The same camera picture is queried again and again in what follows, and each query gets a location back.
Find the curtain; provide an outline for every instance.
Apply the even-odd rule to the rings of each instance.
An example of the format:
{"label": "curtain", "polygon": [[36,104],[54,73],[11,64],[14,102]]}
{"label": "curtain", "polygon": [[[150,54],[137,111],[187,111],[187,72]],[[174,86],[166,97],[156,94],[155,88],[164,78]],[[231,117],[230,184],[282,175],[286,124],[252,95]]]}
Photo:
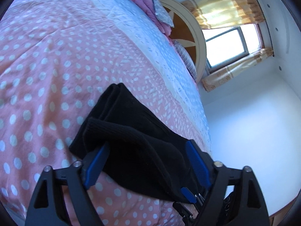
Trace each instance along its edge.
{"label": "curtain", "polygon": [[202,29],[235,27],[263,22],[264,16],[257,0],[186,0]]}
{"label": "curtain", "polygon": [[203,78],[203,86],[207,92],[210,92],[272,55],[272,48],[263,48]]}

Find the bed sheet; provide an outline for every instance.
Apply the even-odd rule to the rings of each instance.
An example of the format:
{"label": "bed sheet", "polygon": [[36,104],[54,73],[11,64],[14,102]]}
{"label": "bed sheet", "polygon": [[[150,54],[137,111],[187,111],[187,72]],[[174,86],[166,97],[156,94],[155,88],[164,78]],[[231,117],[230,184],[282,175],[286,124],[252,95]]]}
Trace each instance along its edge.
{"label": "bed sheet", "polygon": [[[123,82],[170,129],[210,150],[189,72],[129,0],[15,0],[0,22],[0,49],[0,195],[23,218],[43,167],[76,160],[68,146],[111,83]],[[172,202],[105,173],[88,194],[105,225],[182,223]]]}

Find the metal screw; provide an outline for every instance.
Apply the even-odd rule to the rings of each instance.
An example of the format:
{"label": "metal screw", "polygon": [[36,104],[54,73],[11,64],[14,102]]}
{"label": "metal screw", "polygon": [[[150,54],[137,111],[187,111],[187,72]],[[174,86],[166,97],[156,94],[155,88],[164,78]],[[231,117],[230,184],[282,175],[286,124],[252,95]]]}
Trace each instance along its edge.
{"label": "metal screw", "polygon": [[214,165],[215,165],[216,167],[222,167],[224,164],[223,164],[221,161],[215,161],[215,162],[214,162]]}
{"label": "metal screw", "polygon": [[73,163],[73,166],[74,167],[80,167],[82,165],[82,162],[81,161],[75,161],[74,163]]}
{"label": "metal screw", "polygon": [[49,172],[51,170],[51,166],[46,166],[46,167],[44,167],[44,171],[45,172]]}
{"label": "metal screw", "polygon": [[252,168],[249,167],[249,166],[245,166],[245,167],[244,167],[244,170],[245,170],[246,172],[251,172],[251,171],[252,171]]}

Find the black cloth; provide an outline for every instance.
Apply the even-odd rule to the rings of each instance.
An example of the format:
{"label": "black cloth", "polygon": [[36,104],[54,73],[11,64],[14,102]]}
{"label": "black cloth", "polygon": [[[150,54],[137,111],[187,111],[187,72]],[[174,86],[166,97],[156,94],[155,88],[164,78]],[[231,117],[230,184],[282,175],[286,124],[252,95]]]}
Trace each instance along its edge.
{"label": "black cloth", "polygon": [[171,131],[122,83],[110,85],[81,125],[69,150],[83,159],[105,141],[103,171],[124,188],[158,199],[189,203],[180,188],[199,193],[185,152],[187,139]]}

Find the headboard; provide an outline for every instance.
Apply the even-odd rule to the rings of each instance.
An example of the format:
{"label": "headboard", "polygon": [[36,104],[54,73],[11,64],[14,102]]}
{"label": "headboard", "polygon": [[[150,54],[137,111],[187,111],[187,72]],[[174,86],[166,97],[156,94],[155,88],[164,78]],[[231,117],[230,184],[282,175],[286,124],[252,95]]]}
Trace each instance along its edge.
{"label": "headboard", "polygon": [[173,19],[171,39],[177,39],[189,53],[197,69],[197,82],[201,80],[207,62],[206,42],[202,29],[192,13],[175,0],[159,0]]}

